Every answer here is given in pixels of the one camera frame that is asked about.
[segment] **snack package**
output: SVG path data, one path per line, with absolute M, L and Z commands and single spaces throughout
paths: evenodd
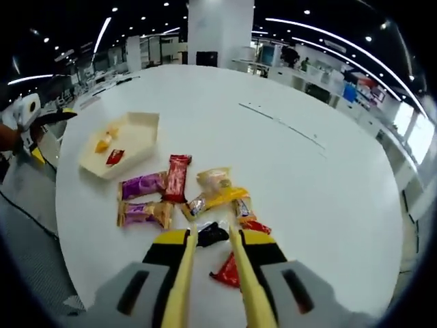
M 124 155 L 124 150 L 114 149 L 107 159 L 108 166 L 114 166 L 118 164 Z
M 222 193 L 226 188 L 232 187 L 229 171 L 229 167 L 217 167 L 216 169 L 200 172 L 197 174 L 197 182 L 209 195 Z
M 229 235 L 226 230 L 220 228 L 217 222 L 213 222 L 199 232 L 197 246 L 207 247 L 219 241 L 227 241 L 228 239 Z
M 104 135 L 104 138 L 99 140 L 99 142 L 97 143 L 94 152 L 98 154 L 106 152 L 112 140 L 117 139 L 117 136 L 118 136 L 118 128 L 108 128 L 108 130 Z
M 233 252 L 230 253 L 218 273 L 210 272 L 210 277 L 225 285 L 235 288 L 240 287 L 240 279 L 238 278 L 237 264 L 235 263 Z
M 230 203 L 233 200 L 247 195 L 247 190 L 240 187 L 228 188 L 226 192 L 217 194 L 215 197 L 201 193 L 194 200 L 189 203 L 181 205 L 181 210 L 189 221 L 196 220 L 199 215 L 210 208 L 222 204 Z
M 272 229 L 258 221 L 240 220 L 239 223 L 243 229 L 261 231 L 265 234 L 270 234 L 272 232 Z
M 163 200 L 184 203 L 186 170 L 191 163 L 191 155 L 171 155 L 170 168 L 167 175 L 167 188 Z
M 155 221 L 164 229 L 169 229 L 173 207 L 173 204 L 168 202 L 147 202 L 141 204 L 119 202 L 117 226 L 126 227 L 132 223 Z
M 163 193 L 167 183 L 165 171 L 138 176 L 136 178 L 118 183 L 118 199 L 131 200 L 132 198 L 149 195 L 151 193 Z
M 257 221 L 252 211 L 252 201 L 249 196 L 234 200 L 232 207 L 235 210 L 237 221 Z

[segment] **white tray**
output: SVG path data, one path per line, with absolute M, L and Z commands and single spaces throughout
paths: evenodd
M 159 114 L 156 113 L 127 113 L 109 122 L 88 139 L 79 165 L 104 179 L 112 179 L 129 170 L 153 154 L 158 137 L 158 121 Z M 111 142 L 106 152 L 96 154 L 96 145 L 105 136 L 108 126 L 119 129 L 117 139 Z M 124 155 L 118 164 L 109 167 L 106 161 L 114 149 L 124 150 Z

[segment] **white round table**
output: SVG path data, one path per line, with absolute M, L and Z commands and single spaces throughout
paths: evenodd
M 170 154 L 191 154 L 187 199 L 200 192 L 196 173 L 230 166 L 234 185 L 250 191 L 259 221 L 272 228 L 289 260 L 325 279 L 350 311 L 376 317 L 385 311 L 399 273 L 402 221 L 396 181 L 375 139 L 328 105 L 249 74 L 168 65 L 133 75 L 141 78 L 99 94 L 71 119 L 61 146 L 57 226 L 86 308 L 103 283 L 142 261 L 161 231 L 148 223 L 115 225 L 117 181 L 168 169 Z M 127 111 L 160 114 L 154 157 L 113 181 L 79 169 L 91 133 Z M 222 216 L 212 210 L 199 223 Z M 179 209 L 173 227 L 188 227 Z M 240 291 L 208 276 L 230 250 L 229 242 L 197 249 L 189 327 L 246 327 Z

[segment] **yellow snack package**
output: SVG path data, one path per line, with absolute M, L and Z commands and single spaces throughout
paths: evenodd
M 232 187 L 229 171 L 230 167 L 217 167 L 200 172 L 197 174 L 197 182 L 208 195 L 224 193 L 226 189 Z
M 189 203 L 181 204 L 181 211 L 189 221 L 196 220 L 199 215 L 213 207 L 230 203 L 248 195 L 247 190 L 240 187 L 227 188 L 222 194 L 215 196 L 201 193 Z
M 235 210 L 237 222 L 257 221 L 257 217 L 252 210 L 252 200 L 249 195 L 232 201 L 232 207 Z

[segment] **small red packet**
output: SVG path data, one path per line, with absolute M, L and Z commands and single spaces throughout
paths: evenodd
M 241 221 L 240 224 L 243 229 L 257 230 L 264 234 L 270 234 L 272 232 L 272 229 L 258 221 Z
M 218 273 L 210 272 L 210 277 L 225 285 L 239 288 L 240 279 L 238 278 L 237 264 L 235 263 L 234 253 L 231 252 L 224 265 Z
M 167 174 L 167 188 L 163 200 L 185 203 L 186 170 L 191 163 L 191 155 L 171 155 L 170 168 Z
M 107 159 L 107 165 L 113 166 L 119 163 L 124 155 L 124 150 L 114 149 Z

